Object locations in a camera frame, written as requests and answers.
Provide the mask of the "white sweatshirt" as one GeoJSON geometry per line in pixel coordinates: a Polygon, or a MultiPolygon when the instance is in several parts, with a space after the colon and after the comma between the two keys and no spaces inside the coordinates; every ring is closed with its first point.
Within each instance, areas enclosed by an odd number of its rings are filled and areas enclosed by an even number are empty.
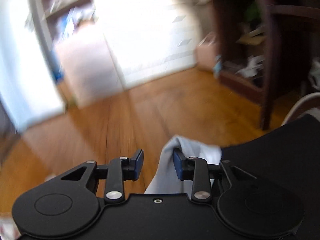
{"type": "Polygon", "coordinates": [[[186,193],[191,196],[193,182],[183,175],[184,160],[177,155],[179,151],[186,158],[202,158],[208,164],[217,165],[221,160],[220,147],[176,135],[163,147],[156,174],[146,188],[146,194],[186,193]]]}

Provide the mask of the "blue spray bottle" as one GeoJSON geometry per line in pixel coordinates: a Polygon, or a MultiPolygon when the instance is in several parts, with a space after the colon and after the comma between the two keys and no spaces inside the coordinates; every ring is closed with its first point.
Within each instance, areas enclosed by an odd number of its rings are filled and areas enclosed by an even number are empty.
{"type": "Polygon", "coordinates": [[[215,66],[213,67],[213,74],[214,74],[214,77],[217,79],[222,69],[221,55],[217,55],[215,58],[215,61],[216,63],[215,63],[215,66]]]}

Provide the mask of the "pink handbag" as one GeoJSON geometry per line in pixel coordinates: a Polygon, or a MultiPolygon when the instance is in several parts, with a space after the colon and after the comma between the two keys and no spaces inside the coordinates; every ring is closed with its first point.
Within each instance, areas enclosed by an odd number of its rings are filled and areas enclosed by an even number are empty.
{"type": "Polygon", "coordinates": [[[213,72],[219,54],[219,45],[214,32],[208,33],[195,48],[195,58],[199,69],[213,72]]]}

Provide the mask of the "striped floor rug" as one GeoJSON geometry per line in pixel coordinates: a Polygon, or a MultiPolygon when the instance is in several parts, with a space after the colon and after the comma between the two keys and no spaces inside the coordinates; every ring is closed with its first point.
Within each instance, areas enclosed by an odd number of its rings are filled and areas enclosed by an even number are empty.
{"type": "Polygon", "coordinates": [[[319,121],[319,100],[320,92],[311,93],[299,99],[285,116],[281,126],[306,114],[313,116],[319,121]]]}

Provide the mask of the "white drawer cabinet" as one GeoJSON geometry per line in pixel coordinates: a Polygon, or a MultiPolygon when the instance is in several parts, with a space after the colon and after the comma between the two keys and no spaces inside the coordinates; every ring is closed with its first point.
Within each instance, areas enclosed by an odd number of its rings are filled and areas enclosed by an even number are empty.
{"type": "Polygon", "coordinates": [[[196,64],[209,0],[108,0],[108,42],[126,89],[196,64]]]}

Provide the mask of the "dark wooden desk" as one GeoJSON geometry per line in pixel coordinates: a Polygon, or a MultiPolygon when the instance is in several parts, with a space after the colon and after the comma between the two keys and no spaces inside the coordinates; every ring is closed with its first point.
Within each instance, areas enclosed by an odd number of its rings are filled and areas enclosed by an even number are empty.
{"type": "Polygon", "coordinates": [[[268,129],[274,101],[319,91],[319,0],[212,0],[219,79],[260,105],[268,129]]]}

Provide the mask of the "white bookshelf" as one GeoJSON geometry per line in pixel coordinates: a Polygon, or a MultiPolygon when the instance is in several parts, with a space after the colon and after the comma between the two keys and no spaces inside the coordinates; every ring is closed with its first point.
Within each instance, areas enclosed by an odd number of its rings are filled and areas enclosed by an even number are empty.
{"type": "Polygon", "coordinates": [[[37,38],[44,54],[53,49],[58,36],[58,20],[70,10],[83,5],[92,5],[93,0],[28,0],[37,38]]]}

